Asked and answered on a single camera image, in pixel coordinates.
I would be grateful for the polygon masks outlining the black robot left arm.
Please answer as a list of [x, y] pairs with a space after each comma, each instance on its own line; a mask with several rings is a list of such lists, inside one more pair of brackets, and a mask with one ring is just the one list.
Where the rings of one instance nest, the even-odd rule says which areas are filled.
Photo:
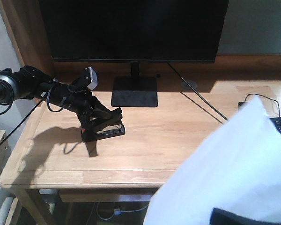
[[18, 99], [38, 98], [77, 114], [83, 128], [110, 122], [112, 112], [93, 96], [96, 72], [87, 67], [71, 84], [60, 83], [41, 70], [24, 66], [18, 72], [0, 70], [0, 105], [11, 107]]

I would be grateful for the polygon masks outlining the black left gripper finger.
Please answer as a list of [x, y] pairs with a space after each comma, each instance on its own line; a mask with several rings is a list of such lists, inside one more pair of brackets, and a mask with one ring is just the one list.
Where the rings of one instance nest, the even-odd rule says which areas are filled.
[[111, 111], [106, 108], [96, 97], [92, 97], [91, 100], [91, 117], [101, 118], [101, 119], [110, 119]]

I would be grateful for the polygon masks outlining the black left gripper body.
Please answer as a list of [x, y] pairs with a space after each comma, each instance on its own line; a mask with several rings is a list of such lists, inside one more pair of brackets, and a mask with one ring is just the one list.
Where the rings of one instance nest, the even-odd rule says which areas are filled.
[[94, 125], [94, 112], [96, 109], [95, 97], [92, 92], [82, 87], [75, 90], [77, 86], [66, 84], [68, 96], [65, 100], [65, 109], [76, 113], [82, 127], [92, 127]]

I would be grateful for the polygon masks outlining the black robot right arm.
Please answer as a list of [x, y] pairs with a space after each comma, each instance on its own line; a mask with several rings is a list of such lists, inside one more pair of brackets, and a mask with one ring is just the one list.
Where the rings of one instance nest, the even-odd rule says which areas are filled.
[[281, 225], [276, 222], [266, 222], [261, 220], [254, 220], [240, 215], [231, 213], [219, 208], [213, 208], [210, 221], [210, 225]]

